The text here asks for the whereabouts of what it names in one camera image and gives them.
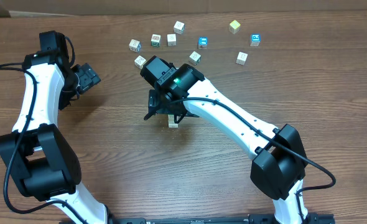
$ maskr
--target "wire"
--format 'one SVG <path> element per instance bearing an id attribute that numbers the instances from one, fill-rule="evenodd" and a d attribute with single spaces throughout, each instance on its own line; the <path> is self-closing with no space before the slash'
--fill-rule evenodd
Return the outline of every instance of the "wire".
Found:
<path id="1" fill-rule="evenodd" d="M 65 39 L 67 39 L 67 41 L 70 44 L 70 47 L 72 48 L 72 60 L 69 63 L 70 67 L 72 67 L 74 65 L 74 61 L 76 60 L 76 54 L 74 53 L 74 47 L 73 47 L 73 44 L 72 44 L 72 41 L 70 40 L 70 38 L 65 36 Z"/>
<path id="2" fill-rule="evenodd" d="M 17 151 L 19 149 L 19 146 L 21 145 L 23 136 L 24 136 L 25 132 L 27 131 L 27 128 L 29 127 L 30 120 L 32 119 L 34 105 L 35 105 L 35 99 L 37 97 L 37 81 L 35 80 L 35 77 L 33 76 L 33 74 L 31 74 L 29 71 L 24 70 L 22 68 L 6 67 L 6 66 L 10 66 L 10 65 L 22 65 L 22 63 L 6 63 L 6 64 L 2 64 L 2 65 L 0 65 L 0 70 L 18 71 L 18 72 L 23 72 L 23 73 L 28 74 L 28 76 L 30 76 L 31 79 L 33 80 L 33 97 L 32 97 L 32 101 L 30 103 L 29 112 L 28 112 L 28 114 L 26 116 L 26 122 L 25 122 L 25 124 L 23 126 L 23 129 L 22 129 L 22 131 L 21 131 L 21 133 L 20 133 L 20 135 L 19 135 L 19 137 L 18 137 L 18 139 L 16 141 L 16 145 L 15 145 L 14 151 L 12 153 L 11 160 L 9 161 L 8 166 L 7 166 L 7 169 L 6 169 L 5 178 L 4 178 L 4 189 L 3 189 L 5 204 L 7 205 L 7 207 L 11 211 L 13 211 L 15 213 L 18 213 L 18 214 L 28 214 L 28 213 L 32 213 L 32 212 L 38 211 L 38 210 L 40 210 L 42 208 L 45 208 L 45 207 L 47 207 L 49 205 L 53 205 L 53 204 L 59 203 L 59 204 L 62 204 L 63 207 L 67 207 L 69 209 L 69 211 L 71 211 L 74 214 L 74 216 L 76 216 L 77 219 L 79 219 L 80 222 L 82 222 L 84 224 L 87 224 L 86 220 L 84 220 L 74 210 L 73 207 L 71 207 L 67 202 L 65 202 L 63 200 L 54 200 L 54 201 L 44 203 L 42 205 L 39 205 L 37 207 L 31 208 L 31 209 L 28 209 L 28 210 L 19 210 L 18 208 L 15 208 L 12 205 L 11 201 L 9 200 L 9 197 L 8 197 L 9 176 L 11 174 L 12 165 L 13 165 L 13 163 L 15 161 L 15 157 L 16 157 Z"/>
<path id="3" fill-rule="evenodd" d="M 175 101 L 171 101 L 170 103 L 167 103 L 167 105 L 169 104 L 175 104 L 175 103 L 181 103 L 183 101 L 207 101 L 207 102 L 211 102 L 214 105 L 218 105 L 221 106 L 222 108 L 228 110 L 230 113 L 232 113 L 233 115 L 235 115 L 239 120 L 241 120 L 245 125 L 247 125 L 250 130 L 254 131 L 256 134 L 258 134 L 259 136 L 261 136 L 262 138 L 264 138 L 265 140 L 269 141 L 273 146 L 281 148 L 283 150 L 285 150 L 286 152 L 288 152 L 289 154 L 298 157 L 299 159 L 301 159 L 302 161 L 305 161 L 309 164 L 311 164 L 312 166 L 316 167 L 317 169 L 319 169 L 320 171 L 324 172 L 325 174 L 327 174 L 332 182 L 330 184 L 325 184 L 325 185 L 318 185 L 318 186 L 313 186 L 313 187 L 304 187 L 299 189 L 298 191 L 296 191 L 295 196 L 297 198 L 297 205 L 298 205 L 298 209 L 299 209 L 299 215 L 301 216 L 301 220 L 302 223 L 304 223 L 304 215 L 302 213 L 301 210 L 301 205 L 300 205 L 300 196 L 301 193 L 306 191 L 306 190 L 319 190 L 319 189 L 327 189 L 330 187 L 333 187 L 336 183 L 336 178 L 334 177 L 334 175 L 328 171 L 326 168 L 322 167 L 321 165 L 317 164 L 314 161 L 311 161 L 308 158 L 305 158 L 304 156 L 301 156 L 300 154 L 292 151 L 291 149 L 289 149 L 288 147 L 283 146 L 282 144 L 278 143 L 277 141 L 269 138 L 268 136 L 266 136 L 264 133 L 262 133 L 261 130 L 256 129 L 253 125 L 251 125 L 248 121 L 246 121 L 242 116 L 240 116 L 237 112 L 235 112 L 234 110 L 232 110 L 229 106 L 226 106 L 225 104 L 219 102 L 218 100 L 212 100 L 212 99 L 208 99 L 208 98 L 202 98 L 202 97 L 190 97 L 190 98 L 184 98 L 184 99 L 180 99 L 180 100 L 175 100 Z M 159 110 L 162 107 L 158 107 L 156 106 L 152 111 L 150 111 L 144 118 L 144 120 L 149 119 L 153 114 L 156 113 L 157 110 Z"/>

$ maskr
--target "wooden tabletop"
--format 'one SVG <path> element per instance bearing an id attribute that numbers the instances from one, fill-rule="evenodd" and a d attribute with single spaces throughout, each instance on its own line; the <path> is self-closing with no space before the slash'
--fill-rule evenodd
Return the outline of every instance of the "wooden tabletop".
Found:
<path id="1" fill-rule="evenodd" d="M 235 35 L 228 31 L 234 19 L 241 23 Z M 176 21 L 186 30 L 167 47 Z M 178 67 L 196 50 L 197 69 L 217 89 L 259 119 L 294 126 L 308 158 L 335 174 L 334 188 L 304 194 L 308 210 L 333 213 L 337 223 L 367 223 L 367 11 L 0 19 L 0 63 L 40 50 L 39 33 L 48 30 L 69 36 L 76 63 L 88 62 L 102 79 L 59 112 L 58 126 L 79 157 L 83 183 L 117 217 L 274 212 L 250 180 L 251 161 L 214 126 L 185 118 L 169 129 L 165 115 L 143 120 L 151 86 L 134 59 L 157 55 Z M 261 35 L 259 47 L 249 46 L 252 33 Z M 152 34 L 162 36 L 160 48 L 151 47 Z M 200 36 L 208 37 L 206 50 L 197 50 Z M 131 39 L 141 41 L 139 54 L 129 50 Z M 239 52 L 248 54 L 244 66 L 235 63 Z M 0 135 L 11 132 L 24 90 L 21 73 L 0 71 Z M 10 212 L 5 169 L 0 158 L 0 223 L 66 218 L 54 207 Z M 306 168 L 305 186 L 329 181 Z M 19 208 L 40 204 L 14 184 L 10 198 Z"/>

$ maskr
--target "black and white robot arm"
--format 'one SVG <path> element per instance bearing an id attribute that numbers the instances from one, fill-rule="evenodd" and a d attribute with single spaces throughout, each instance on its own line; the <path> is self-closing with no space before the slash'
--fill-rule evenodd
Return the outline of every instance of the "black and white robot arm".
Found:
<path id="1" fill-rule="evenodd" d="M 70 68 L 63 34 L 55 31 L 42 33 L 40 43 L 42 50 L 26 55 L 22 65 L 37 82 L 36 101 L 29 126 L 22 131 L 34 92 L 32 77 L 26 73 L 26 91 L 17 123 L 11 134 L 0 136 L 0 155 L 8 167 L 16 148 L 16 139 L 23 135 L 11 169 L 11 177 L 18 190 L 25 197 L 34 196 L 48 203 L 58 202 L 54 205 L 74 223 L 156 223 L 143 218 L 115 218 L 82 184 L 80 163 L 57 128 L 57 115 L 58 110 L 69 105 L 74 96 L 79 97 L 99 83 L 100 79 L 88 64 Z M 307 163 L 278 147 L 270 150 L 274 146 L 272 142 L 278 142 L 306 158 L 300 136 L 293 127 L 287 124 L 278 129 L 247 113 L 189 65 L 184 64 L 176 69 L 155 56 L 144 65 L 141 76 L 155 88 L 149 92 L 149 114 L 146 119 L 156 113 L 173 113 L 181 118 L 199 116 L 208 120 L 253 160 L 251 179 L 273 199 L 276 221 L 288 224 L 309 220 L 302 197 L 297 195 L 302 188 Z M 38 150 L 43 150 L 45 157 L 33 161 L 26 159 Z M 252 220 L 250 217 L 244 219 L 246 224 L 265 223 L 265 218 L 260 222 Z M 327 220 L 334 222 L 332 216 L 327 217 Z"/>

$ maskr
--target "white plastic arm segment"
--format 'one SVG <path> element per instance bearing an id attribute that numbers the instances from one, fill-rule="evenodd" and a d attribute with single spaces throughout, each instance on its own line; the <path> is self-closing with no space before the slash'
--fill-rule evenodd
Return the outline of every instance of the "white plastic arm segment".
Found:
<path id="1" fill-rule="evenodd" d="M 108 223 L 108 214 L 105 205 L 95 200 L 83 183 L 79 183 L 76 186 L 76 192 L 74 194 L 65 193 L 54 196 L 48 202 L 53 200 L 66 201 L 88 224 Z M 54 205 L 61 209 L 75 223 L 81 223 L 67 207 L 63 207 L 61 204 Z"/>
<path id="2" fill-rule="evenodd" d="M 295 193 L 302 188 L 303 180 L 298 180 L 289 191 L 289 196 L 283 200 L 273 200 L 275 205 L 275 219 L 281 223 L 301 224 L 302 220 L 299 215 L 297 199 Z M 300 197 L 300 205 L 304 219 L 308 215 L 308 210 L 304 206 L 304 200 Z"/>
<path id="3" fill-rule="evenodd" d="M 276 126 L 261 121 L 247 113 L 238 105 L 227 99 L 227 97 L 222 95 L 207 79 L 196 82 L 188 90 L 188 93 L 188 98 L 202 97 L 219 100 L 221 103 L 229 106 L 232 110 L 237 112 L 255 128 L 261 130 L 266 136 L 270 138 L 275 136 L 273 129 L 276 128 Z M 189 112 L 211 122 L 211 124 L 214 124 L 229 138 L 233 139 L 235 143 L 237 143 L 240 148 L 247 153 L 251 160 L 257 156 L 255 153 L 256 148 L 258 146 L 264 148 L 269 142 L 261 136 L 256 136 L 256 133 L 250 130 L 250 128 L 240 121 L 235 115 L 218 105 L 214 105 L 213 103 L 206 101 L 184 101 L 183 104 Z"/>
<path id="4" fill-rule="evenodd" d="M 65 84 L 62 72 L 57 65 L 49 65 L 47 63 L 34 65 L 27 71 L 33 74 L 38 83 L 32 121 L 30 121 L 27 130 L 37 129 L 40 124 L 44 123 L 58 126 L 59 96 Z M 33 81 L 28 74 L 25 74 L 25 77 L 26 90 L 24 92 L 22 110 L 12 131 L 22 131 L 33 97 Z"/>

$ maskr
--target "small cube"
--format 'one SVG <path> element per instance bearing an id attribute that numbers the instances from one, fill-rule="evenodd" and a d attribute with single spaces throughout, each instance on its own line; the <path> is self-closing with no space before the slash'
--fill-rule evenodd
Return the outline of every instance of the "small cube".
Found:
<path id="1" fill-rule="evenodd" d="M 167 34 L 167 45 L 168 46 L 177 45 L 177 36 L 175 34 Z"/>
<path id="2" fill-rule="evenodd" d="M 174 115 L 168 114 L 168 117 L 169 117 L 169 128 L 178 128 L 178 124 L 176 124 L 174 121 Z"/>
<path id="3" fill-rule="evenodd" d="M 135 52 L 139 52 L 141 50 L 140 41 L 132 39 L 129 43 L 129 49 Z"/>
<path id="4" fill-rule="evenodd" d="M 185 24 L 183 22 L 177 21 L 174 25 L 174 32 L 177 34 L 183 34 L 185 30 Z"/>
<path id="5" fill-rule="evenodd" d="M 198 54 L 197 52 L 193 52 L 190 56 L 189 56 L 189 62 L 197 65 L 200 60 L 202 59 L 202 56 L 200 54 Z"/>
<path id="6" fill-rule="evenodd" d="M 135 65 L 140 69 L 144 67 L 145 62 L 146 59 L 144 59 L 142 56 L 138 56 L 138 58 L 135 59 Z"/>
<path id="7" fill-rule="evenodd" d="M 246 63 L 247 54 L 243 52 L 239 52 L 238 58 L 236 59 L 236 63 L 239 65 L 244 65 Z"/>
<path id="8" fill-rule="evenodd" d="M 161 36 L 157 34 L 152 35 L 151 44 L 153 47 L 160 47 Z"/>
<path id="9" fill-rule="evenodd" d="M 251 34 L 251 44 L 252 47 L 257 47 L 261 41 L 261 36 L 259 34 Z"/>
<path id="10" fill-rule="evenodd" d="M 198 38 L 198 48 L 199 49 L 207 49 L 207 43 L 208 43 L 207 37 Z"/>
<path id="11" fill-rule="evenodd" d="M 234 20 L 233 22 L 231 22 L 231 24 L 229 24 L 229 31 L 232 34 L 239 32 L 239 30 L 240 30 L 240 23 L 238 21 Z"/>

